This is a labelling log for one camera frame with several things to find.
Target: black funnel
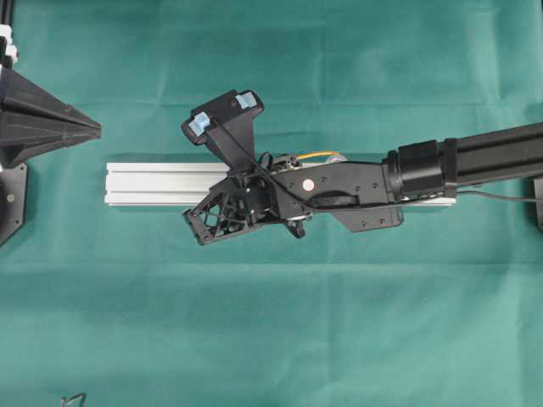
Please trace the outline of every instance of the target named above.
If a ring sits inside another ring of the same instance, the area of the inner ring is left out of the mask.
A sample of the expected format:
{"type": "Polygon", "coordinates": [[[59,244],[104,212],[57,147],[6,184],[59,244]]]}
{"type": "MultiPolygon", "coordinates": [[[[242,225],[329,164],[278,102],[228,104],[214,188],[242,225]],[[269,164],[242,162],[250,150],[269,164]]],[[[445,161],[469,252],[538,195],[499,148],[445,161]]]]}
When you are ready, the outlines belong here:
{"type": "Polygon", "coordinates": [[[0,165],[100,138],[101,126],[14,70],[0,70],[0,165]]]}

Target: green tablecloth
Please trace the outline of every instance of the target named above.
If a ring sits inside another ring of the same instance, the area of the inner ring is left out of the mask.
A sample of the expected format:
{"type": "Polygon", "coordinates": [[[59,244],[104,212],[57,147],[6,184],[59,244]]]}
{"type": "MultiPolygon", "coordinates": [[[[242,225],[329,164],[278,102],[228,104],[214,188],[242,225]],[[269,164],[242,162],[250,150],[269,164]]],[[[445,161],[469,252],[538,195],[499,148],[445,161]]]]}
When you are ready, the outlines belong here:
{"type": "Polygon", "coordinates": [[[20,0],[14,36],[16,69],[104,130],[29,163],[0,250],[0,405],[541,405],[530,205],[464,197],[361,234],[319,215],[302,241],[202,248],[177,210],[103,202],[107,162],[206,153],[179,124],[233,88],[266,105],[259,151],[542,121],[540,0],[20,0]]]}

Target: aluminum rail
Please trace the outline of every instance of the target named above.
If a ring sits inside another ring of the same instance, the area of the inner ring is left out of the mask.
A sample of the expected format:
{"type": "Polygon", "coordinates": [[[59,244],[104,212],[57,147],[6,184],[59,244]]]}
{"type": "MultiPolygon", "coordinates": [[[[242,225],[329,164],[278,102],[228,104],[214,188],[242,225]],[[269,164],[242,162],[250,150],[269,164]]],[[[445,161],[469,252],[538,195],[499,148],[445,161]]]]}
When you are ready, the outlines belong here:
{"type": "MultiPolygon", "coordinates": [[[[320,163],[304,163],[309,167],[320,163]]],[[[104,202],[109,206],[194,206],[226,177],[223,163],[108,163],[104,202]]],[[[454,198],[417,206],[447,207],[454,198]]]]}

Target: orange wire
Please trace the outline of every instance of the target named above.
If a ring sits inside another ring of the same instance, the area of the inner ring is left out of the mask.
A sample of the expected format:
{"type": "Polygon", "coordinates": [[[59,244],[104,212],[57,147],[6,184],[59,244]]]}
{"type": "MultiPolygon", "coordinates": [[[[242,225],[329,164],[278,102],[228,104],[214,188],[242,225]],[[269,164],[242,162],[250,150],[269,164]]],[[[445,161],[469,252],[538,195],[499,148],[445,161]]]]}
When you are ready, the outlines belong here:
{"type": "Polygon", "coordinates": [[[297,159],[312,159],[313,157],[325,157],[327,155],[339,155],[337,151],[314,151],[312,153],[300,154],[297,159]]]}

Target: black metal plate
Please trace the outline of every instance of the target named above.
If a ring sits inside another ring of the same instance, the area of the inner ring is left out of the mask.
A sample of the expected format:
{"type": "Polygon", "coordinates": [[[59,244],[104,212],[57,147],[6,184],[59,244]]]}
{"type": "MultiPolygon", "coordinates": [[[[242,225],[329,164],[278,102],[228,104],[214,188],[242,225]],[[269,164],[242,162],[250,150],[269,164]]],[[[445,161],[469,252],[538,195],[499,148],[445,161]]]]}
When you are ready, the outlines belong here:
{"type": "Polygon", "coordinates": [[[0,172],[0,246],[25,224],[26,164],[0,172]]]}
{"type": "MultiPolygon", "coordinates": [[[[534,179],[534,193],[538,199],[543,199],[543,177],[534,179]]],[[[543,231],[543,203],[536,203],[537,208],[537,227],[543,231]]]]}

